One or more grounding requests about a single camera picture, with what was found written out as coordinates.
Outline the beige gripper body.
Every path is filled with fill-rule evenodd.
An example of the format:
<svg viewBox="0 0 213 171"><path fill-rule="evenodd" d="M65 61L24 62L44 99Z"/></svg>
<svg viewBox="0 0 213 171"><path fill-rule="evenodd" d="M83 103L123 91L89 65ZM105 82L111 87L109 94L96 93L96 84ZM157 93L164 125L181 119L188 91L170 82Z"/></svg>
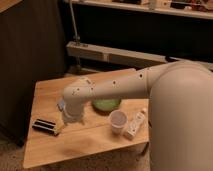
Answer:
<svg viewBox="0 0 213 171"><path fill-rule="evenodd" d="M80 101L65 101L62 118L65 123L79 122L84 115L84 103Z"/></svg>

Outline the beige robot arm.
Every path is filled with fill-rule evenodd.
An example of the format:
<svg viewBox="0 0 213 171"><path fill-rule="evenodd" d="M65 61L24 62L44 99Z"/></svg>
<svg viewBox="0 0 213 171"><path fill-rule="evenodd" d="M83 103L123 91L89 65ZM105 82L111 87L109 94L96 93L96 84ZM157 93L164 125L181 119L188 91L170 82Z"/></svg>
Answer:
<svg viewBox="0 0 213 171"><path fill-rule="evenodd" d="M151 171L213 171L213 72L192 61L134 71L63 91L64 119L93 99L149 100Z"/></svg>

